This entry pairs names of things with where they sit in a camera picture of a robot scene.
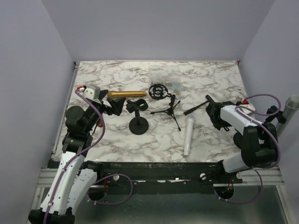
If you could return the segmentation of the silver microphone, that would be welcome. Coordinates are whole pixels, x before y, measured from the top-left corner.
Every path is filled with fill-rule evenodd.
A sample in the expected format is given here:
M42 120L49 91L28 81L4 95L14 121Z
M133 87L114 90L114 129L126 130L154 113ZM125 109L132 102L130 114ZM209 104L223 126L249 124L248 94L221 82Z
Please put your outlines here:
M283 131L285 130L286 126L291 121L294 114L299 110L299 96L292 95L290 96L285 102L285 108L283 110L283 117L285 118L285 123L279 123L276 125L277 136L279 137Z

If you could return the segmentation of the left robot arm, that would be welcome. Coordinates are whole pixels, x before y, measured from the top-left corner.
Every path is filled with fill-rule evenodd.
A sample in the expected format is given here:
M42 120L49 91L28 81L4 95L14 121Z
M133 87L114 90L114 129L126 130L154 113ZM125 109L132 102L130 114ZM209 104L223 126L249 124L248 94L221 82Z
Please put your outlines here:
M103 103L108 90L95 86L80 86L75 94L89 106L83 110L80 106L70 107L65 116L67 134L63 139L63 152L59 167L51 187L40 207L31 210L28 220L32 224L72 224L75 213L92 184L103 181L103 172L92 163L81 167L88 151L97 145L103 136L95 142L90 134L97 122L103 122L103 114L119 116L125 97L108 98L110 105Z

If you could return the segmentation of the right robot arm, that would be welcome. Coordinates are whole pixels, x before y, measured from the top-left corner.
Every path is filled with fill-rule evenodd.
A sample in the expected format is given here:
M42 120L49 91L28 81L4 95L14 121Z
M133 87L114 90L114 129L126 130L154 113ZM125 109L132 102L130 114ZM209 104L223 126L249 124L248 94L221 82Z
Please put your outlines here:
M272 124L262 123L240 110L232 102L211 102L206 112L217 130L229 131L232 127L241 137L235 144L241 149L239 154L222 161L216 169L215 178L221 183L227 182L232 173L252 167L266 167L280 158L276 128Z

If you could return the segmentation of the black round-base mic stand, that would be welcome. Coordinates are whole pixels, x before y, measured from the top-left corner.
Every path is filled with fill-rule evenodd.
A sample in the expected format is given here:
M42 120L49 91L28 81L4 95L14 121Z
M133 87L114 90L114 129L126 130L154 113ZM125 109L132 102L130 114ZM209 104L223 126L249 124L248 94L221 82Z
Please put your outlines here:
M131 133L135 135L142 135L147 132L149 128L148 121L140 116L140 111L145 111L148 109L148 104L144 99L139 99L137 101L127 100L126 109L129 113L135 113L135 117L131 119L129 123L129 129Z

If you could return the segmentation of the gold microphone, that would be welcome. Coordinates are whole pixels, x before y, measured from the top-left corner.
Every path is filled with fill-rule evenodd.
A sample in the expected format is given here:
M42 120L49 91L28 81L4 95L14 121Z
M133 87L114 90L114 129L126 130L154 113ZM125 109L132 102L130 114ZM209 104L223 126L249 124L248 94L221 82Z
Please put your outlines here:
M144 97L147 93L145 91L109 91L108 98L120 98L120 97Z

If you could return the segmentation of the white microphone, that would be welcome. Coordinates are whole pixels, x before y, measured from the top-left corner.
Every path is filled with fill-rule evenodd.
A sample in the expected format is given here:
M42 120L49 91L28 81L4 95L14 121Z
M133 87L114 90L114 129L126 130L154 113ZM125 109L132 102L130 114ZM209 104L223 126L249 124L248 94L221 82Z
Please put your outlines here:
M189 114L186 118L184 153L183 153L184 157L188 157L191 150L194 123L195 123L195 116Z

